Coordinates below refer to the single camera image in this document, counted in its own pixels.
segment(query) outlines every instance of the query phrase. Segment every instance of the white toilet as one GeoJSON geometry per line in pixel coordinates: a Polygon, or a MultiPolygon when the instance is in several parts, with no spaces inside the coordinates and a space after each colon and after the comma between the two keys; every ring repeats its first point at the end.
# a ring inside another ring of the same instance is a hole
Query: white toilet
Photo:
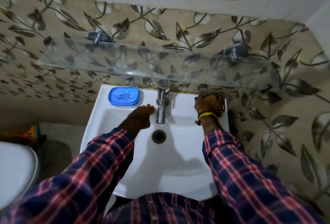
{"type": "Polygon", "coordinates": [[[38,174],[38,156],[33,149],[0,142],[0,220],[10,204],[34,185],[38,174]]]}

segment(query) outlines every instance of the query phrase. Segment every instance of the bracelet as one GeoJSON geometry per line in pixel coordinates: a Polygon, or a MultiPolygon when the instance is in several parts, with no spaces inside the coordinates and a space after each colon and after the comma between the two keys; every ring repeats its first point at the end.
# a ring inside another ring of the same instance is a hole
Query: bracelet
{"type": "Polygon", "coordinates": [[[200,120],[201,120],[202,117],[205,117],[205,116],[214,116],[214,117],[217,119],[218,123],[220,124],[220,122],[219,122],[219,118],[217,117],[216,114],[214,114],[214,113],[212,113],[212,112],[205,112],[205,113],[201,114],[201,115],[198,117],[197,125],[201,125],[201,124],[200,124],[200,120]]]}

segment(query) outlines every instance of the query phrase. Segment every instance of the plaid shirt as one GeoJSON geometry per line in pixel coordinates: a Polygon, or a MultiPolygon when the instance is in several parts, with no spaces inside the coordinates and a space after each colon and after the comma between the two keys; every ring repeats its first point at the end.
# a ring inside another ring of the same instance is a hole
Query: plaid shirt
{"type": "MultiPolygon", "coordinates": [[[[120,128],[94,138],[62,174],[16,201],[1,223],[215,223],[213,210],[203,202],[172,193],[139,197],[103,218],[133,150],[132,135],[120,128]]],[[[229,133],[212,130],[202,151],[234,223],[324,223],[229,133]]]]}

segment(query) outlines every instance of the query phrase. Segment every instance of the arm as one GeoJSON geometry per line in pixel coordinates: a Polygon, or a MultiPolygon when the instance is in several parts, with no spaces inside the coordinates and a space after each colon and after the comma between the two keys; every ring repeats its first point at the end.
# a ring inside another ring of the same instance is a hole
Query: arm
{"type": "Polygon", "coordinates": [[[94,138],[60,175],[34,186],[2,219],[7,223],[99,223],[133,160],[134,139],[150,126],[153,106],[138,107],[108,134],[94,138]]]}
{"type": "Polygon", "coordinates": [[[303,206],[281,181],[248,157],[241,144],[212,116],[201,118],[203,154],[218,194],[236,223],[324,223],[303,206]]]}

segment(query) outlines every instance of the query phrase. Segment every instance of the washbasin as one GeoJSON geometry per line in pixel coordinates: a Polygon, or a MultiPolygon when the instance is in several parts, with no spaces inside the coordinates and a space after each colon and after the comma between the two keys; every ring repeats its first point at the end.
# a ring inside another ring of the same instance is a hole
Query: washbasin
{"type": "MultiPolygon", "coordinates": [[[[101,86],[80,152],[94,137],[122,123],[136,107],[151,104],[155,106],[155,113],[150,117],[150,128],[141,130],[136,137],[133,161],[113,193],[130,199],[155,192],[177,193],[196,200],[216,195],[212,173],[202,153],[203,128],[195,124],[196,95],[170,92],[165,124],[157,124],[156,90],[139,89],[141,99],[137,106],[117,107],[108,101],[114,87],[101,86]]],[[[220,123],[229,131],[227,106],[220,123]]]]}

